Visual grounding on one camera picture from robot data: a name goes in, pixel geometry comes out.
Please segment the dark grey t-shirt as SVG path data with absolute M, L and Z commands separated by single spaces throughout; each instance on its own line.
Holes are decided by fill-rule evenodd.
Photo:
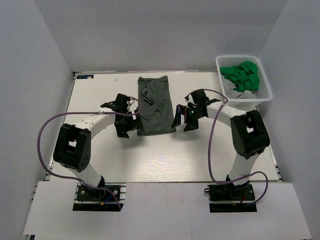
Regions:
M 139 77 L 138 100 L 142 105 L 140 117 L 143 130 L 138 129 L 138 136 L 171 134 L 174 113 L 170 96 L 169 81 L 166 75 L 160 78 Z

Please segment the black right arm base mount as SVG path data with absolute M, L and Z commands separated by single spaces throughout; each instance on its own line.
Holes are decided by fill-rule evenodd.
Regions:
M 209 199 L 210 213 L 255 213 L 256 198 L 250 183 L 235 187 L 230 184 L 211 184 L 204 190 Z

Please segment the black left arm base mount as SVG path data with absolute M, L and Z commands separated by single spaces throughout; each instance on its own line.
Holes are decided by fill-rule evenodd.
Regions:
M 125 183 L 105 184 L 112 191 L 122 208 L 126 197 Z M 120 212 L 117 201 L 105 190 L 95 190 L 78 183 L 73 201 L 74 212 Z

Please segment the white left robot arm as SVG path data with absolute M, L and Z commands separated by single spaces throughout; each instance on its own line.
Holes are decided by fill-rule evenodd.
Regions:
M 136 98 L 119 93 L 114 101 L 103 103 L 97 112 L 77 124 L 65 123 L 60 127 L 53 151 L 53 160 L 71 171 L 82 184 L 89 186 L 88 193 L 99 200 L 105 196 L 104 178 L 90 164 L 92 139 L 113 125 L 119 138 L 129 138 L 128 132 L 142 130 L 137 108 L 130 107 Z

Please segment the white plastic mesh basket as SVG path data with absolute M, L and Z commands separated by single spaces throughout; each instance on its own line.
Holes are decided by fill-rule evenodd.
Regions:
M 224 76 L 220 72 L 221 67 L 232 67 L 242 64 L 245 61 L 253 62 L 258 68 L 258 77 L 259 77 L 259 88 L 254 94 L 256 95 L 255 99 L 230 99 L 225 95 L 225 90 L 222 83 L 222 78 Z M 266 74 L 262 67 L 260 60 L 256 56 L 252 55 L 219 55 L 215 59 L 218 78 L 220 81 L 220 86 L 222 93 L 228 98 L 229 105 L 232 106 L 245 106 L 248 104 L 253 104 L 255 106 L 259 105 L 262 102 L 270 101 L 273 97 L 272 91 L 267 80 Z

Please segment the blue label sticker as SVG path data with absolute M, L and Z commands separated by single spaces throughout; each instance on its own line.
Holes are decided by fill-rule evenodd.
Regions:
M 81 79 L 81 80 L 87 80 L 87 79 L 93 79 L 94 75 L 93 74 L 85 74 L 85 75 L 77 75 L 76 79 Z

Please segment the green t-shirt in basket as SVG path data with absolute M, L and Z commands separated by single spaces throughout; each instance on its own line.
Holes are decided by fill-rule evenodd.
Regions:
M 220 73 L 233 83 L 233 90 L 236 92 L 250 91 L 255 93 L 259 89 L 258 67 L 254 62 L 245 61 L 239 65 L 221 67 Z

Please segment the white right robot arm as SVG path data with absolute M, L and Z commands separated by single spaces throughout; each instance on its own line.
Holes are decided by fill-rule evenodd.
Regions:
M 218 185 L 227 185 L 226 195 L 236 200 L 244 193 L 243 185 L 247 184 L 254 175 L 265 175 L 262 171 L 253 171 L 253 166 L 258 157 L 270 145 L 270 137 L 263 122 L 261 114 L 257 110 L 244 111 L 228 105 L 228 98 L 222 100 L 210 99 L 206 95 L 206 89 L 197 89 L 186 97 L 186 105 L 178 104 L 172 127 L 181 123 L 185 124 L 184 132 L 197 130 L 199 119 L 212 119 L 212 127 L 209 134 L 207 147 L 207 160 L 211 161 L 211 149 L 214 129 L 217 122 L 228 126 L 231 130 L 232 144 L 236 155 L 233 166 L 226 176 L 225 181 L 214 178 L 212 169 L 209 168 L 211 180 Z

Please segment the light grey t-shirt in basket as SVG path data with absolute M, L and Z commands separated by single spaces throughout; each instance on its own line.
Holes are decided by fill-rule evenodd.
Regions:
M 235 85 L 228 79 L 222 78 L 222 84 L 224 88 L 225 95 L 229 99 L 256 99 L 257 96 L 249 90 L 244 92 L 236 91 Z

